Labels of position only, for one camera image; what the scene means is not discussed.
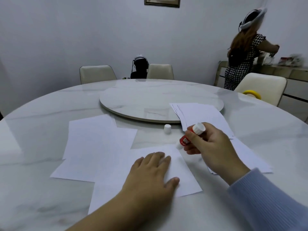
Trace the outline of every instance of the picture frame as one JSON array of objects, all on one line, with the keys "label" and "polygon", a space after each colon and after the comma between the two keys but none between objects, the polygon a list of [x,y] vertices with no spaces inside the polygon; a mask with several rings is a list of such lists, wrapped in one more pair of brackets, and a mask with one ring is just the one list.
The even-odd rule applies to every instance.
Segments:
[{"label": "picture frame", "polygon": [[181,0],[144,0],[144,4],[179,8],[180,1]]}]

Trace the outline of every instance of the yellow ring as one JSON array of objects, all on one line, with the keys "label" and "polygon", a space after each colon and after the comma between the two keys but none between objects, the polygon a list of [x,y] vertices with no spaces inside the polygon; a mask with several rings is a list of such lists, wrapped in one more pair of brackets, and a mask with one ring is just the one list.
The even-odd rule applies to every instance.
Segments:
[{"label": "yellow ring", "polygon": [[257,99],[261,100],[261,95],[260,95],[259,93],[257,93],[256,91],[247,90],[247,91],[244,91],[243,94],[244,94],[244,95],[252,94],[252,95],[254,95]]}]

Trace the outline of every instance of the blue sleeve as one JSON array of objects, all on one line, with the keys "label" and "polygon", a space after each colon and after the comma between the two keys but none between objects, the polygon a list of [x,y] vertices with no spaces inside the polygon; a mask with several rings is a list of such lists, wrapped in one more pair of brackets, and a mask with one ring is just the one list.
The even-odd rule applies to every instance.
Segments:
[{"label": "blue sleeve", "polygon": [[308,230],[308,208],[276,187],[258,169],[232,184],[228,193],[255,231]]}]

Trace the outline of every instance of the white chair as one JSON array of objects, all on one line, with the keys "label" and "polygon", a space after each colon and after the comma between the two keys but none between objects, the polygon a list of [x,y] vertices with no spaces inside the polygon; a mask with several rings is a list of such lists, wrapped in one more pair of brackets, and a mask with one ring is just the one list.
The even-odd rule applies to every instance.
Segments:
[{"label": "white chair", "polygon": [[82,66],[80,68],[81,84],[116,80],[110,66]]},{"label": "white chair", "polygon": [[283,77],[249,73],[234,90],[243,93],[246,90],[256,91],[261,100],[277,106],[286,88],[287,79]]},{"label": "white chair", "polygon": [[147,78],[174,80],[172,66],[151,64],[149,65]]}]

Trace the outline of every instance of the glue stick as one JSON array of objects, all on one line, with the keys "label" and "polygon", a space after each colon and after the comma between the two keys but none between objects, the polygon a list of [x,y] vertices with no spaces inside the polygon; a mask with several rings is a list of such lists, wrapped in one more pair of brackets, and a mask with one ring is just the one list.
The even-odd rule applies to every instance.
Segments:
[{"label": "glue stick", "polygon": [[[197,135],[201,135],[205,131],[205,126],[202,123],[197,123],[188,130],[194,132]],[[190,143],[191,142],[189,141],[189,139],[186,136],[183,136],[182,138],[180,138],[180,141],[176,143],[176,148],[180,150]]]}]

